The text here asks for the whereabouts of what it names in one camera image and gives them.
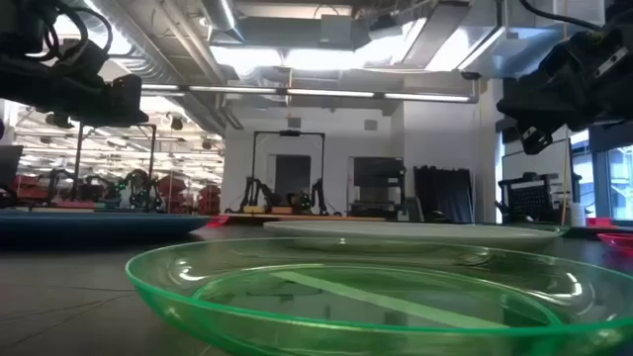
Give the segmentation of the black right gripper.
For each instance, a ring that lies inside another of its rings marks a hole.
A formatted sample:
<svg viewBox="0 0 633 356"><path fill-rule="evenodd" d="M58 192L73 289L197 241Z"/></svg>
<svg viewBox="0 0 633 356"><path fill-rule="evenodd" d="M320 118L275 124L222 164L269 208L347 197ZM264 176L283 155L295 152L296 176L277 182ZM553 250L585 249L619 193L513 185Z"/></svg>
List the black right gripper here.
<svg viewBox="0 0 633 356"><path fill-rule="evenodd" d="M516 120L523 151L536 155L562 126L632 119L632 26L609 24L555 45L537 69L516 80L497 109Z"/></svg>

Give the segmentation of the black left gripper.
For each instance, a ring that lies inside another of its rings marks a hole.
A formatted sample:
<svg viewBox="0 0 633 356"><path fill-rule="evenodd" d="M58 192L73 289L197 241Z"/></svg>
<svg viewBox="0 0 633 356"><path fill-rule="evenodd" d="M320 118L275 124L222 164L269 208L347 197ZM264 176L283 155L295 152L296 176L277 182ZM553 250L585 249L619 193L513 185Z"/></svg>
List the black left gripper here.
<svg viewBox="0 0 633 356"><path fill-rule="evenodd" d="M126 74L104 81L99 71L108 54L91 41L78 52L65 44L62 53L66 58L52 66L3 54L1 97L43 112L102 122L106 127L148 122L140 108L140 77Z"/></svg>

